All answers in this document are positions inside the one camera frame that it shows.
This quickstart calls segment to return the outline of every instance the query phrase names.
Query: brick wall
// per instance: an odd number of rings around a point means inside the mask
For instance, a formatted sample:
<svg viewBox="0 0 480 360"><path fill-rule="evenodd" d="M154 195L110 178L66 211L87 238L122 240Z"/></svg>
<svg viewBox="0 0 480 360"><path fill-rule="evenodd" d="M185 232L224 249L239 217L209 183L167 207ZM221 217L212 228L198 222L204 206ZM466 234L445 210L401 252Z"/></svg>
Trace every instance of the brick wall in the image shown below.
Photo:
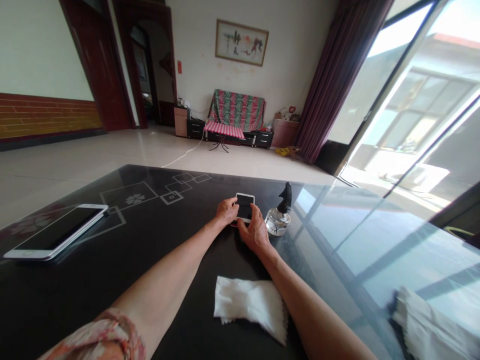
<svg viewBox="0 0 480 360"><path fill-rule="evenodd" d="M0 93L0 139L102 128L94 101Z"/></svg>

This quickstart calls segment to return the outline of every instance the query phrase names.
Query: tiled floor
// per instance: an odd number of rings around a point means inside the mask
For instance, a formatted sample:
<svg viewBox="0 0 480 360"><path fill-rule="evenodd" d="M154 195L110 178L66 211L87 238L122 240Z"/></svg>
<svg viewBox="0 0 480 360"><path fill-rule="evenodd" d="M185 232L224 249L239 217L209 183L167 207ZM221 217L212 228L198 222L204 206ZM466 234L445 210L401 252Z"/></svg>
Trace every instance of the tiled floor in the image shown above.
<svg viewBox="0 0 480 360"><path fill-rule="evenodd" d="M172 127L154 126L0 152L0 228L123 165L162 167L198 143L174 136ZM209 151L211 146L202 142L168 168L345 185L315 166L282 158L273 150L230 146L226 153Z"/></svg>

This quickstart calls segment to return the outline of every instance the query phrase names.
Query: napkin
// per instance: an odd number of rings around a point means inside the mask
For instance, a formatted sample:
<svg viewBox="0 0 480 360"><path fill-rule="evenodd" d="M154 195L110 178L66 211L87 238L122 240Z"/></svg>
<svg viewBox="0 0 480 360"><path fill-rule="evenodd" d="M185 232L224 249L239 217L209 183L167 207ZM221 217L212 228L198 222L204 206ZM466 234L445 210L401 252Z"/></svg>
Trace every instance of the napkin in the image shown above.
<svg viewBox="0 0 480 360"><path fill-rule="evenodd" d="M221 324L235 319L258 323L283 346L287 345L288 312L272 281L216 278L214 318Z"/></svg>
<svg viewBox="0 0 480 360"><path fill-rule="evenodd" d="M392 318L403 328L408 352L416 359L480 357L480 338L431 307L416 293L401 287L397 300Z"/></svg>

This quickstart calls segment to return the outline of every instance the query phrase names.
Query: black bottle cap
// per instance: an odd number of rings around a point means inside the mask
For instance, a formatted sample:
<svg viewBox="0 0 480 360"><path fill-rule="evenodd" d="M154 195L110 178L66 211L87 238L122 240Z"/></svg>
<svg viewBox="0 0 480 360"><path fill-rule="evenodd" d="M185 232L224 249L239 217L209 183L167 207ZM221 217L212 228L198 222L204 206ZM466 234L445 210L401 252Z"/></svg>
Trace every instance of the black bottle cap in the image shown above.
<svg viewBox="0 0 480 360"><path fill-rule="evenodd" d="M276 208L279 212L282 214L288 213L290 210L292 210L292 186L290 185L289 182L285 184L285 189L283 192L278 195L279 197L283 198L283 201L278 205Z"/></svg>

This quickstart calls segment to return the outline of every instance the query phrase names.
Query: black cabinet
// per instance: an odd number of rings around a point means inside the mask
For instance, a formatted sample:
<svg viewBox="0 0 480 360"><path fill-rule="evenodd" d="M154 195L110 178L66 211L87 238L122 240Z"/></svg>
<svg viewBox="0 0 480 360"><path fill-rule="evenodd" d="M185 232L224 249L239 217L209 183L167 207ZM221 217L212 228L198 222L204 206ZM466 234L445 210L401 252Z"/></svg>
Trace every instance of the black cabinet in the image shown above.
<svg viewBox="0 0 480 360"><path fill-rule="evenodd" d="M227 136L227 140L232 143L236 144L242 144L242 145L248 145L251 146L252 148L255 145L255 136L257 134L254 132L244 132L243 136L245 136L244 139L238 138L238 137L233 137L233 136Z"/></svg>
<svg viewBox="0 0 480 360"><path fill-rule="evenodd" d="M218 132L205 131L205 140L206 141L215 141L217 142L220 139L221 134Z"/></svg>
<svg viewBox="0 0 480 360"><path fill-rule="evenodd" d="M197 119L186 121L186 134L192 139L201 139L204 135L205 122Z"/></svg>
<svg viewBox="0 0 480 360"><path fill-rule="evenodd" d="M274 138L273 132L257 131L256 138L255 138L255 146L270 149L270 145L272 144L273 138Z"/></svg>

